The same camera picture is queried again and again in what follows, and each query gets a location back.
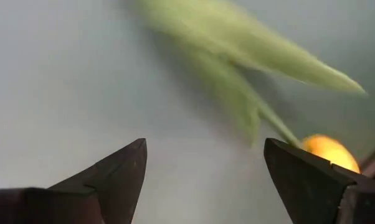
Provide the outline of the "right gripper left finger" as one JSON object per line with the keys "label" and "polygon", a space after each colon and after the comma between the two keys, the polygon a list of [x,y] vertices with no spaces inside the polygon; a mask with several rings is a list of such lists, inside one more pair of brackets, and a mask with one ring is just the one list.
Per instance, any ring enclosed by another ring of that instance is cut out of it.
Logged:
{"label": "right gripper left finger", "polygon": [[49,188],[0,189],[0,224],[132,224],[146,161],[139,138]]}

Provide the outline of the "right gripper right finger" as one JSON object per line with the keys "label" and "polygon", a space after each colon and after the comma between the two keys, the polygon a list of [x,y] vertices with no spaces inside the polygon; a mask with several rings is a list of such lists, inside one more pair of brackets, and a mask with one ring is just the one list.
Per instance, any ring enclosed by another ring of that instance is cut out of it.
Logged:
{"label": "right gripper right finger", "polygon": [[375,177],[274,138],[263,155],[293,224],[375,224]]}

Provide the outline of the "yellow artificial tulip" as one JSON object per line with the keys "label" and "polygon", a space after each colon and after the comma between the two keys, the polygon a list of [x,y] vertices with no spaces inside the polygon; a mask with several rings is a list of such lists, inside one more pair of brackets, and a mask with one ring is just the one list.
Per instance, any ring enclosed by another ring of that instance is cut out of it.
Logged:
{"label": "yellow artificial tulip", "polygon": [[164,34],[196,69],[226,112],[255,141],[261,120],[284,140],[353,172],[359,165],[338,141],[314,134],[299,140],[239,73],[239,67],[357,95],[364,89],[228,0],[136,0],[146,23]]}

